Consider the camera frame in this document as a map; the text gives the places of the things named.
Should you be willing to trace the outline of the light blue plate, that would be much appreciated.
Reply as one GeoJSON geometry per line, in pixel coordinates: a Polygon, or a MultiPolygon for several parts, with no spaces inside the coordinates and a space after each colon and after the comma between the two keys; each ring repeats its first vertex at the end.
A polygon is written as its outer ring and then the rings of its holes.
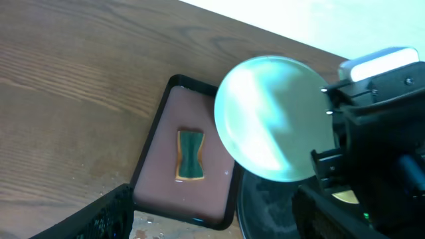
{"type": "Polygon", "coordinates": [[[236,65],[214,102],[218,135],[233,159],[267,180],[295,182],[315,175],[310,153],[333,148],[327,82],[283,56],[236,65]]]}

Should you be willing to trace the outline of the yellow plate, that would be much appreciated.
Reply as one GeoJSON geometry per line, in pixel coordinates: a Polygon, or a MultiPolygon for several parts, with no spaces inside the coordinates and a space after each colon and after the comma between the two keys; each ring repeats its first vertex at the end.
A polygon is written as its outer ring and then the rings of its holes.
{"type": "Polygon", "coordinates": [[[359,204],[359,201],[352,190],[343,191],[339,193],[333,193],[332,196],[345,203],[359,204]]]}

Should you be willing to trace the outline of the black round tray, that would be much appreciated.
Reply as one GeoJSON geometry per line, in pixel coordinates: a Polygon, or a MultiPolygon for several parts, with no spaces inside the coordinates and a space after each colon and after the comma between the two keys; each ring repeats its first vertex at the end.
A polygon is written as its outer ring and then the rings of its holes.
{"type": "Polygon", "coordinates": [[[298,239],[292,197],[301,185],[317,186],[315,177],[279,183],[245,172],[238,196],[237,214],[245,239],[298,239]]]}

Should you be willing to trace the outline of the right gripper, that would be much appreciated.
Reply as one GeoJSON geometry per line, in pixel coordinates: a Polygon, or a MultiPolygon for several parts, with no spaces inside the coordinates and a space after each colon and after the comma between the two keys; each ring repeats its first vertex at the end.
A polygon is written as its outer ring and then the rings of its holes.
{"type": "Polygon", "coordinates": [[[324,89],[335,147],[311,152],[321,189],[353,191],[380,232],[424,231],[424,63],[324,89]]]}

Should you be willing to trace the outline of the black rectangular tray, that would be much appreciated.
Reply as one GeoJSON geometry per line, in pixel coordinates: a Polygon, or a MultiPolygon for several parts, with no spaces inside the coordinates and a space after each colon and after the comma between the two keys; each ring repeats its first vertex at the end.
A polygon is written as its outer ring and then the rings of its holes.
{"type": "Polygon", "coordinates": [[[243,170],[218,136],[217,90],[182,74],[170,77],[131,178],[136,210],[213,230],[232,224],[243,170]],[[202,179],[176,177],[180,131],[204,135],[202,179]]]}

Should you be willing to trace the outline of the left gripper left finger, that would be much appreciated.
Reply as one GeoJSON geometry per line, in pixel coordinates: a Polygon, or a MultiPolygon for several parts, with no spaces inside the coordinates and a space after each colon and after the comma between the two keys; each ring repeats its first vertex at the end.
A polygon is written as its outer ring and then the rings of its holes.
{"type": "Polygon", "coordinates": [[[133,219],[133,188],[122,184],[32,238],[128,239],[133,219]]]}

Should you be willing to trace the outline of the green and yellow sponge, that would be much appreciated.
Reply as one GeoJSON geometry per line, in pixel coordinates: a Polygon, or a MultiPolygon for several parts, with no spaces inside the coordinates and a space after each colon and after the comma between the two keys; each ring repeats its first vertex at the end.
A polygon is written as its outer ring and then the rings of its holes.
{"type": "Polygon", "coordinates": [[[198,181],[205,177],[202,162],[202,150],[205,135],[200,131],[177,132],[177,181],[198,181]]]}

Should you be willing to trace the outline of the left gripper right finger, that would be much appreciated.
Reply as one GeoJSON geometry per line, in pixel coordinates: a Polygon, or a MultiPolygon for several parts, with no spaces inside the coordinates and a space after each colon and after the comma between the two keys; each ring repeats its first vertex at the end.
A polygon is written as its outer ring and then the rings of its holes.
{"type": "Polygon", "coordinates": [[[301,238],[390,239],[378,230],[361,205],[344,206],[308,185],[299,186],[292,197],[292,214],[301,238]]]}

